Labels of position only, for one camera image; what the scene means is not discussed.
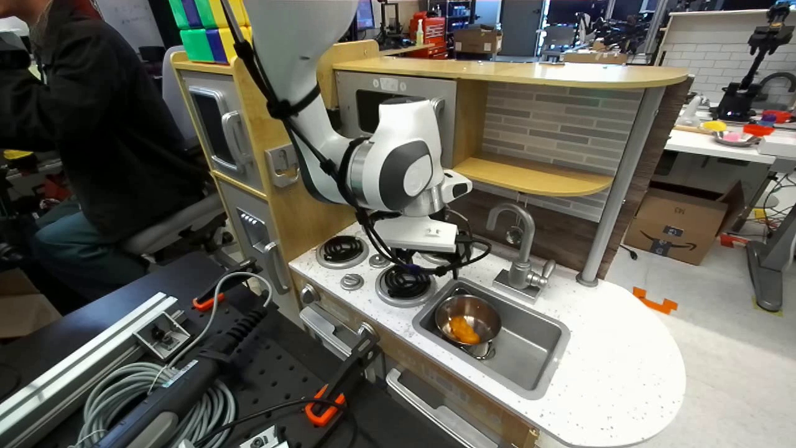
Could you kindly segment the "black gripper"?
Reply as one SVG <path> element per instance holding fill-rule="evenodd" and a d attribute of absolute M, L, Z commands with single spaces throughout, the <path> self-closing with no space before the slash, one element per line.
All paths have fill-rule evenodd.
<path fill-rule="evenodd" d="M 452 255 L 457 227 L 430 216 L 394 216 L 375 225 L 392 250 Z"/>

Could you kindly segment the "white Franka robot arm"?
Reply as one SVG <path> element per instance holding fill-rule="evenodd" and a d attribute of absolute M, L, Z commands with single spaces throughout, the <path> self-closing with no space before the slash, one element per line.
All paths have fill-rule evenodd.
<path fill-rule="evenodd" d="M 441 211 L 474 181 L 443 166 L 438 103 L 401 97 L 379 104 L 372 134 L 353 112 L 331 122 L 319 87 L 321 57 L 345 34 L 359 0 L 244 0 L 252 38 L 234 48 L 299 151 L 307 190 L 348 205 L 389 250 L 456 252 L 457 227 Z"/>

